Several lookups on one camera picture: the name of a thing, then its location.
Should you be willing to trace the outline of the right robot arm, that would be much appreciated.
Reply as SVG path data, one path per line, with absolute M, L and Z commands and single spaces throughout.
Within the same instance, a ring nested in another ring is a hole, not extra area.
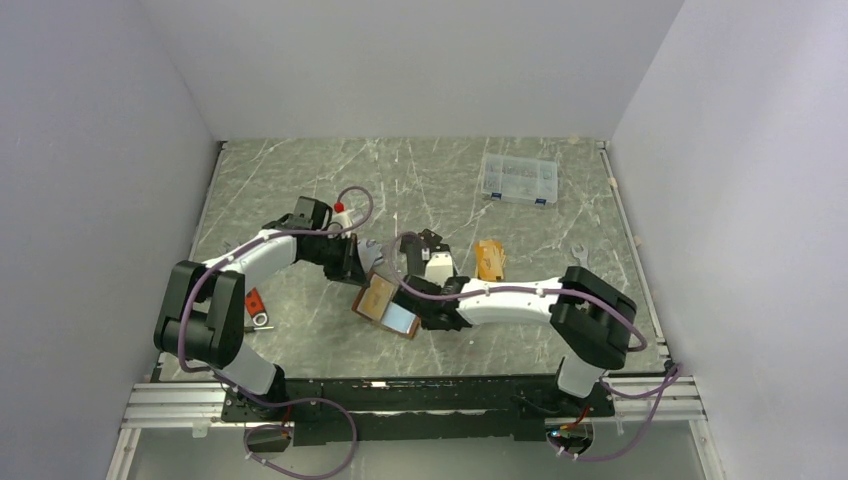
M 635 302 L 580 266 L 560 277 L 518 283 L 453 276 L 439 285 L 407 275 L 392 302 L 419 317 L 426 330 L 488 324 L 551 328 L 567 345 L 550 391 L 564 415 L 578 413 L 604 373 L 622 369 L 630 352 L 648 346 L 635 326 Z

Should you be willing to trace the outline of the brown leather card holder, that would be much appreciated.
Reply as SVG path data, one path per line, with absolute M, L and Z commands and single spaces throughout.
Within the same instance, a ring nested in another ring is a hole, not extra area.
M 352 304 L 352 312 L 383 330 L 413 339 L 420 319 L 394 302 L 398 287 L 375 271 L 368 274 L 367 280 L 368 284 L 360 289 Z

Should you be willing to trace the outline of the single orange card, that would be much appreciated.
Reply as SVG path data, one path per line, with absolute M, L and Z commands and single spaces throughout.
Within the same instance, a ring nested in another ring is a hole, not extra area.
M 396 291 L 396 286 L 378 274 L 373 274 L 369 284 L 361 291 L 354 311 L 361 316 L 379 322 L 384 316 Z

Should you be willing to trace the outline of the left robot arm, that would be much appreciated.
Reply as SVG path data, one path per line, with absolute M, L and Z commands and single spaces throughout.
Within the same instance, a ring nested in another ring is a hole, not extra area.
M 248 398 L 264 420 L 279 417 L 289 400 L 282 367 L 244 341 L 247 294 L 278 272 L 307 262 L 326 279 L 362 286 L 367 270 L 352 219 L 342 202 L 297 199 L 293 212 L 263 225 L 245 243 L 204 262 L 185 260 L 171 270 L 153 333 L 155 347 L 189 373 L 211 371 Z

